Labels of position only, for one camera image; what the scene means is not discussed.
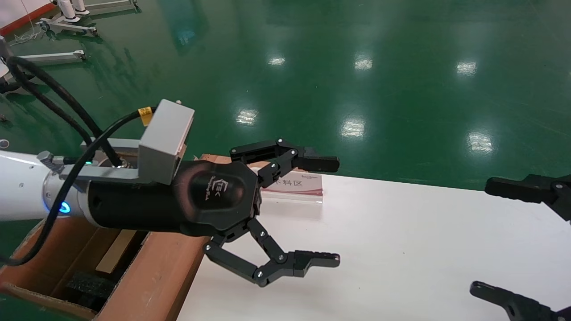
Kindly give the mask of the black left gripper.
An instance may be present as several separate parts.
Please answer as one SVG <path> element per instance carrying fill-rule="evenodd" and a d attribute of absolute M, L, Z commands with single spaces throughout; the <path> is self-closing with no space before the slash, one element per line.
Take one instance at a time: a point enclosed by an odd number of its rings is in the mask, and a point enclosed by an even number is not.
<path fill-rule="evenodd" d="M 338 157 L 277 139 L 231 148 L 230 158 L 231 163 L 184 161 L 169 185 L 92 181 L 88 212 L 104 228 L 214 236 L 203 248 L 206 257 L 259 287 L 281 277 L 304 278 L 311 267 L 340 265 L 336 253 L 284 252 L 253 219 L 260 212 L 259 187 L 269 187 L 295 168 L 335 173 Z M 257 175 L 247 166 L 265 161 Z M 246 232 L 269 258 L 266 264 L 258 267 L 223 248 Z"/>

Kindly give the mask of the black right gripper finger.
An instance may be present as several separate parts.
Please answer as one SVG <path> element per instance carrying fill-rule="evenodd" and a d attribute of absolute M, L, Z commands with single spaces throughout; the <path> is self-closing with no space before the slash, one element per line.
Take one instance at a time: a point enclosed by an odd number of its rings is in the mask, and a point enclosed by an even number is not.
<path fill-rule="evenodd" d="M 569 306 L 554 311 L 530 297 L 484 282 L 472 282 L 469 292 L 474 297 L 504 309 L 510 321 L 569 321 L 571 319 L 571 307 Z"/>
<path fill-rule="evenodd" d="M 491 177 L 485 185 L 488 195 L 545 203 L 566 222 L 571 219 L 571 176 L 546 177 L 530 174 L 521 181 Z"/>

